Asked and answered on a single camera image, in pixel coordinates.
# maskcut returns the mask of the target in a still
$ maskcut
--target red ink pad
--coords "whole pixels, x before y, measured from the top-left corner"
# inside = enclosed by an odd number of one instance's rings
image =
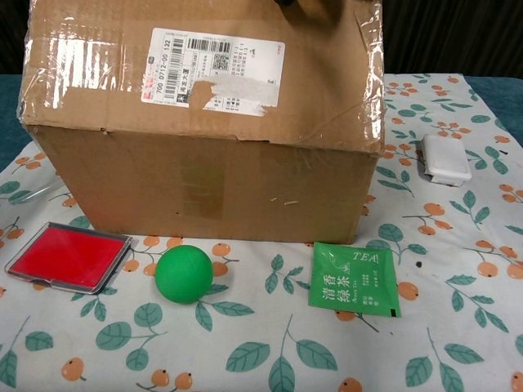
[[[125,235],[45,224],[6,266],[31,283],[95,293],[107,283],[131,245]]]

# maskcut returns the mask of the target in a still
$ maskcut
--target dark background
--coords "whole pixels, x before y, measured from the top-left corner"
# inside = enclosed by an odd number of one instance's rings
[[[0,74],[22,72],[28,8],[0,0]],[[383,0],[385,71],[523,78],[522,21],[522,0]]]

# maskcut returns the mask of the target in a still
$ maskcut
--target blue fabric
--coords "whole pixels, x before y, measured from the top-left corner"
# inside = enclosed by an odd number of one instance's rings
[[[0,75],[0,171],[31,141],[16,118],[20,81],[20,75]]]
[[[523,80],[470,76],[465,79],[523,145]],[[20,75],[0,75],[0,171],[31,140],[16,118],[20,80]]]
[[[523,80],[472,76],[466,76],[465,80],[523,145]]]

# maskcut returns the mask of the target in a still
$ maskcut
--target floral tablecloth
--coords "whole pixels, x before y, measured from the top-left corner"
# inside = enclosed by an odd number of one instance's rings
[[[394,252],[401,318],[310,307],[307,244],[135,237],[96,296],[0,273],[0,390],[523,390],[523,150],[460,75],[385,85],[387,152],[354,246]],[[463,141],[470,182],[428,181],[426,134]],[[2,267],[47,221],[89,226],[65,187],[20,203],[55,175],[33,143],[0,175]],[[193,305],[152,278],[181,243],[213,261]]]

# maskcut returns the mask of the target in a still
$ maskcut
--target cardboard box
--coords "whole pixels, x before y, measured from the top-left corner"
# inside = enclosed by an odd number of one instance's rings
[[[96,229],[349,243],[383,149],[381,37],[363,0],[33,1],[20,119]],[[246,114],[203,109],[232,98]]]

